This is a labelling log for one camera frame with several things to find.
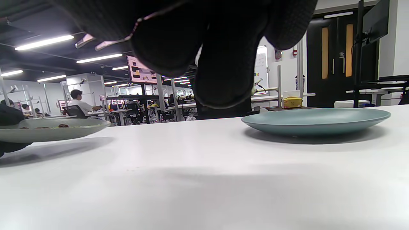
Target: blue plate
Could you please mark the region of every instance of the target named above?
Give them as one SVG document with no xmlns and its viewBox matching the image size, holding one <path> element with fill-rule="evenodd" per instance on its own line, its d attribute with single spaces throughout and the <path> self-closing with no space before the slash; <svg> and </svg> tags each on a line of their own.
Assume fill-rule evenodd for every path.
<svg viewBox="0 0 409 230">
<path fill-rule="evenodd" d="M 260 113 L 241 120 L 274 135 L 321 136 L 362 131 L 390 116 L 390 112 L 377 109 L 312 108 Z"/>
</svg>

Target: ceiling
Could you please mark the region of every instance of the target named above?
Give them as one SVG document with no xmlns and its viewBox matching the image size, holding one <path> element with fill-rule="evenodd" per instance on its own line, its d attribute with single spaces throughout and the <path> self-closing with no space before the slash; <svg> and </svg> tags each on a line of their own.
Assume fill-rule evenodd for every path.
<svg viewBox="0 0 409 230">
<path fill-rule="evenodd" d="M 45 39 L 73 35 L 74 39 L 38 47 L 31 50 L 16 51 L 20 45 Z M 104 75 L 105 82 L 117 81 L 118 84 L 129 82 L 128 70 L 112 70 L 114 67 L 127 65 L 126 55 L 132 55 L 126 42 L 95 51 L 95 46 L 102 41 L 93 41 L 77 49 L 75 43 L 83 33 L 75 22 L 60 9 L 46 0 L 0 0 L 0 68 L 10 72 L 23 70 L 5 79 L 37 81 L 38 79 L 59 75 L 75 75 L 95 72 Z M 92 63 L 77 64 L 81 59 L 122 53 L 123 56 L 100 60 Z M 185 76 L 193 78 L 196 73 L 194 64 Z M 60 82 L 57 79 L 49 82 Z"/>
</svg>

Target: plate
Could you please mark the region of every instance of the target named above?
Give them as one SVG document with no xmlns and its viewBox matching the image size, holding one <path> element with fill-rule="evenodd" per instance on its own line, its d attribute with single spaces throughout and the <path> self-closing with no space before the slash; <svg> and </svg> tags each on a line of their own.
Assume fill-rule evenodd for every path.
<svg viewBox="0 0 409 230">
<path fill-rule="evenodd" d="M 58 128 L 66 124 L 68 128 Z M 110 126 L 111 123 L 97 119 L 27 119 L 18 125 L 0 126 L 0 141 L 13 143 L 48 142 L 81 138 Z"/>
<path fill-rule="evenodd" d="M 260 113 L 241 120 L 274 135 L 322 136 L 362 131 L 390 116 L 390 112 L 377 109 L 311 108 Z"/>
</svg>

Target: black glove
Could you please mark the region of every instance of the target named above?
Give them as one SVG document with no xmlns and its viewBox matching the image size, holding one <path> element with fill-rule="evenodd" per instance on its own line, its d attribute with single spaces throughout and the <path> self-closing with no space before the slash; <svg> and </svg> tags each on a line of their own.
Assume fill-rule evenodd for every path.
<svg viewBox="0 0 409 230">
<path fill-rule="evenodd" d="M 229 108 L 251 96 L 261 38 L 278 50 L 294 47 L 318 0 L 50 1 L 102 41 L 133 34 L 136 57 L 167 77 L 182 76 L 203 45 L 195 97 L 210 108 Z"/>
<path fill-rule="evenodd" d="M 15 108 L 0 104 L 0 126 L 15 125 L 24 120 L 23 113 Z M 9 143 L 0 141 L 0 157 L 4 153 L 11 153 L 23 149 L 31 143 Z"/>
</svg>

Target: door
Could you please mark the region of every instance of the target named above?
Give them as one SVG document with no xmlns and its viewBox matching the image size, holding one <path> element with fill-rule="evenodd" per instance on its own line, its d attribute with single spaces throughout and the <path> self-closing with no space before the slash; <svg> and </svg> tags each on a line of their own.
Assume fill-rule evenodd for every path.
<svg viewBox="0 0 409 230">
<path fill-rule="evenodd" d="M 310 23 L 307 30 L 307 87 L 316 96 L 308 98 L 308 106 L 329 108 L 334 106 L 335 101 L 353 99 L 353 94 L 346 91 L 353 90 L 354 86 L 352 56 L 356 24 L 356 13 L 336 18 L 316 18 Z M 376 69 L 377 61 L 374 60 L 367 60 L 363 67 Z M 368 71 L 367 77 L 362 80 L 373 76 Z M 370 95 L 360 98 L 370 100 Z"/>
</svg>

